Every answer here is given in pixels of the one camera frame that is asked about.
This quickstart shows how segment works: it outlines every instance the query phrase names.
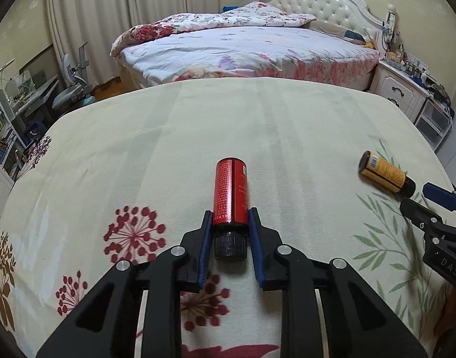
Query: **white label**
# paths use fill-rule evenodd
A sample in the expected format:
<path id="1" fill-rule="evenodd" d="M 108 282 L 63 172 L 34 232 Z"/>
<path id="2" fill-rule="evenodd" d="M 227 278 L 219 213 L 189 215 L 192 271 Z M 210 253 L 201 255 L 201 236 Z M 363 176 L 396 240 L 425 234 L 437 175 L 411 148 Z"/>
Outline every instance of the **white label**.
<path id="1" fill-rule="evenodd" d="M 370 168 L 375 169 L 376 165 L 377 165 L 377 156 L 372 155 Z"/>

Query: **white curtain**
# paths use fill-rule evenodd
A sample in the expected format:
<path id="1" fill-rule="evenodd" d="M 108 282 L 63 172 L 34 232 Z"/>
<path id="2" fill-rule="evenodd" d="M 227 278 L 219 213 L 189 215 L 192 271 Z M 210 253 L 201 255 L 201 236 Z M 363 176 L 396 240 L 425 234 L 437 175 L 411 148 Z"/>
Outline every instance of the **white curtain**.
<path id="1" fill-rule="evenodd" d="M 95 87 L 119 76 L 108 54 L 122 32 L 175 13 L 219 12 L 219 0 L 47 0 L 47 7 L 59 61 L 64 54 L 78 61 L 78 48 L 88 42 L 87 70 Z"/>

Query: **red cylindrical can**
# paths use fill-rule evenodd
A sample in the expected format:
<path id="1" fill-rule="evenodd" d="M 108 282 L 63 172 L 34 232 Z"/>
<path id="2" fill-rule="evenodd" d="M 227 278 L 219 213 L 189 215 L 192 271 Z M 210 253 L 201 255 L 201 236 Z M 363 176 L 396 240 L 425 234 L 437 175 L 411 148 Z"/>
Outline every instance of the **red cylindrical can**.
<path id="1" fill-rule="evenodd" d="M 246 258 L 249 234 L 248 175 L 246 164 L 226 158 L 217 164 L 214 181 L 214 256 L 223 260 Z"/>

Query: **white headboard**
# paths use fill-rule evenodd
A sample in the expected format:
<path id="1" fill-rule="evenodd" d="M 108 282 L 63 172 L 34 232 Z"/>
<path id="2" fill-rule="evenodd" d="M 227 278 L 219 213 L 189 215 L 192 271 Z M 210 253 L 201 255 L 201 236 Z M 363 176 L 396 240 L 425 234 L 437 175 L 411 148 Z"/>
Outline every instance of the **white headboard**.
<path id="1" fill-rule="evenodd" d="M 382 20 L 367 10 L 364 0 L 261 0 L 282 11 L 291 13 L 309 13 L 318 20 L 339 25 L 347 30 L 360 33 L 376 41 L 381 47 Z M 389 11 L 395 8 L 389 5 Z"/>

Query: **drawer handle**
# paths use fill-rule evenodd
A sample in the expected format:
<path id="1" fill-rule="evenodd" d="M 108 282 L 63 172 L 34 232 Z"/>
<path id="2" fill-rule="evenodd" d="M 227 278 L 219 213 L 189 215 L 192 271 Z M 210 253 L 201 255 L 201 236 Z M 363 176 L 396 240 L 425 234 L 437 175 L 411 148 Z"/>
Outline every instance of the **drawer handle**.
<path id="1" fill-rule="evenodd" d="M 398 87 L 394 87 L 394 86 L 392 86 L 392 91 L 394 92 L 394 91 L 396 91 L 396 90 L 399 90 L 399 91 L 400 91 L 400 96 L 401 96 L 401 97 L 403 97 L 403 96 L 404 96 L 404 93 L 402 92 L 402 90 L 401 90 L 401 89 L 399 89 Z"/>
<path id="2" fill-rule="evenodd" d="M 389 101 L 391 101 L 393 104 L 395 104 L 397 107 L 399 107 L 399 104 L 397 103 L 397 101 L 393 98 L 387 98 Z"/>

